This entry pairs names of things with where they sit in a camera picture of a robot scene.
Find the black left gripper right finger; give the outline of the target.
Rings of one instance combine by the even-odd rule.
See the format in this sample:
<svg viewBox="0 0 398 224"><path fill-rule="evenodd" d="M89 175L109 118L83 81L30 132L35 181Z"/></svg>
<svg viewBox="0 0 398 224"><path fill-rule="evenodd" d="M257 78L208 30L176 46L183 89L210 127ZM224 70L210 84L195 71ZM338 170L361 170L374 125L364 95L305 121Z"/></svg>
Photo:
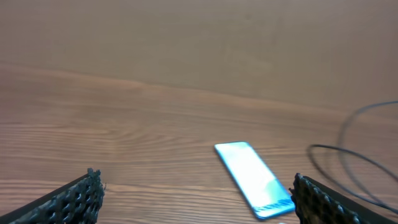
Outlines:
<svg viewBox="0 0 398 224"><path fill-rule="evenodd" d="M297 173L289 189L301 224L397 224L328 188Z"/></svg>

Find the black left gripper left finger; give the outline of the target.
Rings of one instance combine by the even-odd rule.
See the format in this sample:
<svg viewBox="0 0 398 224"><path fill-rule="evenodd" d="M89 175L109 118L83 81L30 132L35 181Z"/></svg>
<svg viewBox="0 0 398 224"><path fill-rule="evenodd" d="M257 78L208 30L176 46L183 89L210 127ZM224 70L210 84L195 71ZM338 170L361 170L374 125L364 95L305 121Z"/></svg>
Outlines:
<svg viewBox="0 0 398 224"><path fill-rule="evenodd" d="M105 187L101 171L87 173L21 208L1 216L1 224L95 224Z"/></svg>

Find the blue Galaxy smartphone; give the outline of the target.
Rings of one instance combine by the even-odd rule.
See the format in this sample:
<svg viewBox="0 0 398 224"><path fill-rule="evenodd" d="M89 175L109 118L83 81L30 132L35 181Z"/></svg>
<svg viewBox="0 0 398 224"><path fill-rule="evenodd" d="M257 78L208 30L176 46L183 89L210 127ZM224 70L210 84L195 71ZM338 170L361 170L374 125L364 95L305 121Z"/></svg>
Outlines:
<svg viewBox="0 0 398 224"><path fill-rule="evenodd" d="M215 151L256 218L267 220L295 210L288 191L249 143L215 144Z"/></svg>

